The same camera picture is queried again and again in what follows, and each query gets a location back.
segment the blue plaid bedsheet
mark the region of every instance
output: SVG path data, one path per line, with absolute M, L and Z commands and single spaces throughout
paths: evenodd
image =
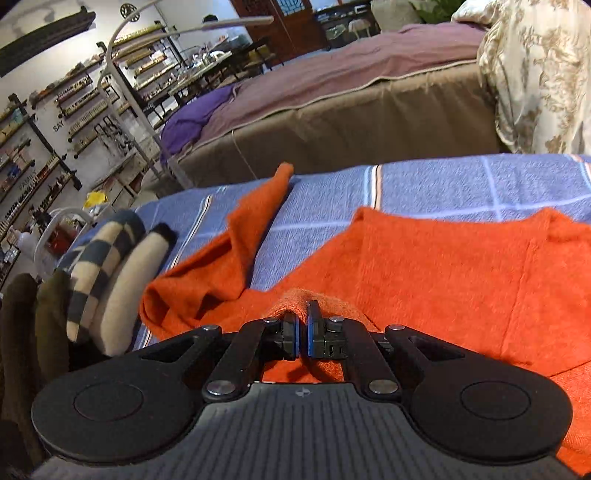
M 256 256 L 251 287 L 272 287 L 347 228 L 359 206 L 412 218 L 469 222 L 505 222 L 554 207 L 591 223 L 591 164 L 583 160 L 576 155 L 505 154 L 295 176 Z M 224 231 L 226 215 L 236 202 L 262 182 L 189 190 L 141 206 L 138 213 L 146 231 L 167 222 L 179 233 L 163 270 Z M 139 324 L 134 349 L 152 343 L 156 339 Z

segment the white lamp pole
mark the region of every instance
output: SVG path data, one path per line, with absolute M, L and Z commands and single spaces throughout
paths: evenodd
M 132 142 L 132 144 L 134 145 L 134 147 L 137 149 L 137 151 L 140 154 L 140 156 L 150 166 L 150 169 L 154 172 L 154 174 L 156 175 L 156 178 L 160 179 L 161 178 L 160 172 L 152 164 L 152 162 L 150 161 L 150 159 L 148 158 L 148 156 L 146 155 L 146 153 L 144 152 L 144 150 L 142 150 L 142 148 L 139 146 L 137 140 L 133 137 L 133 135 L 131 135 L 129 129 L 123 123 L 123 121 L 121 120 L 121 118 L 117 114 L 117 111 L 115 110 L 115 107 L 113 106 L 113 104 L 109 100 L 109 96 L 107 95 L 107 93 L 105 92 L 105 90 L 100 85 L 101 82 L 102 82 L 102 80 L 103 80 L 103 78 L 106 75 L 108 75 L 108 74 L 110 74 L 115 79 L 115 82 L 119 85 L 119 88 L 121 88 L 121 91 L 123 93 L 123 96 L 124 96 L 125 100 L 129 103 L 130 107 L 135 112 L 135 114 L 136 114 L 139 122 L 148 131 L 148 133 L 152 136 L 152 138 L 154 139 L 154 141 L 160 147 L 160 151 L 164 154 L 164 158 L 166 158 L 166 160 L 167 160 L 167 165 L 168 165 L 170 171 L 172 172 L 172 174 L 174 175 L 174 177 L 176 177 L 177 181 L 180 183 L 180 185 L 181 185 L 182 188 L 184 188 L 184 189 L 191 189 L 191 188 L 194 187 L 193 182 L 189 179 L 189 177 L 184 172 L 184 170 L 179 166 L 176 158 L 173 155 L 170 154 L 168 148 L 166 148 L 164 146 L 164 144 L 162 143 L 162 141 L 160 140 L 160 136 L 153 129 L 152 125 L 150 124 L 150 121 L 144 115 L 144 112 L 142 111 L 142 109 L 139 106 L 138 102 L 135 100 L 135 97 L 133 96 L 133 94 L 131 93 L 131 91 L 127 88 L 125 82 L 123 81 L 123 79 L 119 75 L 119 72 L 115 68 L 115 65 L 113 63 L 113 59 L 111 58 L 111 56 L 112 56 L 112 50 L 113 50 L 113 43 L 115 42 L 115 39 L 117 38 L 117 35 L 119 35 L 119 33 L 121 32 L 121 30 L 123 29 L 123 27 L 127 24 L 127 22 L 129 22 L 129 20 L 131 18 L 133 18 L 136 15 L 138 15 L 141 11 L 143 11 L 146 8 L 151 7 L 151 6 L 157 4 L 157 3 L 161 2 L 161 1 L 162 0 L 153 0 L 153 1 L 145 4 L 143 7 L 139 8 L 137 10 L 134 10 L 131 14 L 129 14 L 125 18 L 125 20 L 123 20 L 123 22 L 121 23 L 121 25 L 119 25 L 117 27 L 117 29 L 115 30 L 115 33 L 113 33 L 113 36 L 109 40 L 109 44 L 107 45 L 107 51 L 105 53 L 106 68 L 100 74 L 100 77 L 99 77 L 99 80 L 98 80 L 97 90 L 100 93 L 101 97 L 103 97 L 103 100 L 107 103 L 107 107 L 109 109 L 109 112 L 119 122 L 119 125 L 121 126 L 121 130 L 123 130 L 123 132 L 125 133 L 125 135 L 129 138 L 129 140 Z M 161 33 L 159 35 L 154 35 L 152 38 L 154 40 L 159 40 L 161 38 L 167 38 L 167 37 L 171 37 L 171 36 L 174 36 L 174 35 L 180 35 L 180 34 L 184 34 L 184 33 L 195 32 L 195 31 L 198 31 L 198 30 L 206 31 L 206 30 L 218 30 L 220 28 L 238 27 L 238 26 L 248 27 L 248 26 L 254 26 L 254 25 L 268 25 L 268 24 L 270 24 L 272 22 L 273 22 L 273 17 L 248 17 L 248 18 L 236 18 L 234 20 L 220 20 L 220 21 L 217 21 L 217 22 L 207 22 L 207 23 L 198 25 L 198 26 L 196 26 L 194 28 L 189 28 L 189 29 L 186 29 L 186 30 L 175 30 L 174 32 Z

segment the dark green cloth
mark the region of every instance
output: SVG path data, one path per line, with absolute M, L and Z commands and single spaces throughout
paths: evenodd
M 69 370 L 69 341 L 66 336 L 66 310 L 70 276 L 63 270 L 42 283 L 37 293 L 35 338 L 37 359 L 43 384 Z
M 29 274 L 15 277 L 0 310 L 0 480 L 7 468 L 29 472 L 48 456 L 31 421 L 31 406 L 50 381 L 106 357 L 93 342 L 66 335 L 70 276 L 56 270 L 37 291 Z
M 0 350 L 4 370 L 2 420 L 14 422 L 18 427 L 32 466 L 40 464 L 47 456 L 31 421 L 31 405 L 41 387 L 34 330 L 36 296 L 35 279 L 29 274 L 20 274 L 7 287 L 0 311 Z M 7 461 L 14 465 L 13 459 Z

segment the orange sleeve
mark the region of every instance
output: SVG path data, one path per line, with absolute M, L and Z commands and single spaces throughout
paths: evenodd
M 573 404 L 573 422 L 558 458 L 579 475 L 591 472 L 591 362 L 550 377 Z

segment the orange sweater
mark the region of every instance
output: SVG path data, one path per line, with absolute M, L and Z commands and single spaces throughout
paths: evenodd
M 248 289 L 292 173 L 281 165 L 241 200 L 225 233 L 148 286 L 140 314 L 159 339 L 202 323 L 235 331 L 269 312 L 301 310 L 311 294 L 294 289 L 306 289 L 321 296 L 326 315 L 345 314 L 380 331 L 402 323 L 552 378 L 574 409 L 559 457 L 578 473 L 591 470 L 589 226 L 551 209 L 518 222 L 453 223 L 364 207 L 272 290 Z M 277 362 L 264 378 L 311 381 L 311 374 L 339 372 Z

